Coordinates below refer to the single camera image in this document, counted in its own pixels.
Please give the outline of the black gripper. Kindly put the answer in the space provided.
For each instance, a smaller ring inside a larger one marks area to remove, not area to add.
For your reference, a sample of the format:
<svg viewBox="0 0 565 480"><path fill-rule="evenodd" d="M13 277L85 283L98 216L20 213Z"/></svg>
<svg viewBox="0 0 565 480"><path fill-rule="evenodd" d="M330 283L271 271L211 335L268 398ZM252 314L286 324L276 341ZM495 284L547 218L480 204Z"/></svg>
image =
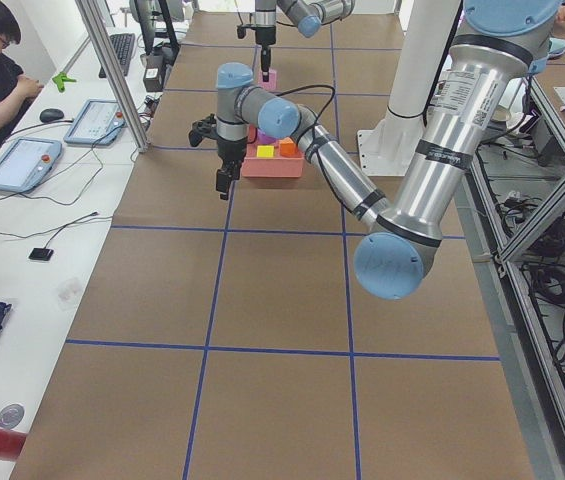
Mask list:
<svg viewBox="0 0 565 480"><path fill-rule="evenodd" d="M247 125L222 120L215 114L192 123L189 143L197 147L204 138L216 142L217 153L223 162L216 171L216 191L221 200L228 200L233 180L239 180L247 150Z"/></svg>
<svg viewBox="0 0 565 480"><path fill-rule="evenodd" d="M261 46L260 71L262 80L268 80L268 49L275 44L275 27L272 25L257 26L256 43Z"/></svg>

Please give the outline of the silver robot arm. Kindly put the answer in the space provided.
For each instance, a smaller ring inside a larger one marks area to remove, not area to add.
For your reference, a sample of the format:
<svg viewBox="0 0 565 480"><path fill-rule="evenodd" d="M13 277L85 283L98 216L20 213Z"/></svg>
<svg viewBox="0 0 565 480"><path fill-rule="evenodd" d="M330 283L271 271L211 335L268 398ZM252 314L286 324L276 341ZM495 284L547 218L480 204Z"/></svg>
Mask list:
<svg viewBox="0 0 565 480"><path fill-rule="evenodd" d="M218 68L216 110L193 124L190 144L216 143L216 188L227 196L251 129L291 139L369 230L354 254L358 283L406 297L433 265L441 220L508 84L545 68L558 10L556 1L415 2L386 115L359 146L372 162L353 160L317 113L265 90L238 62Z"/></svg>
<svg viewBox="0 0 565 480"><path fill-rule="evenodd" d="M277 13L283 13L301 35L313 37L322 26L341 21L353 13L354 0L271 0L256 1L255 12L250 15L246 28L255 32L256 44L260 46L260 68L262 79L269 81L271 46L276 43Z"/></svg>

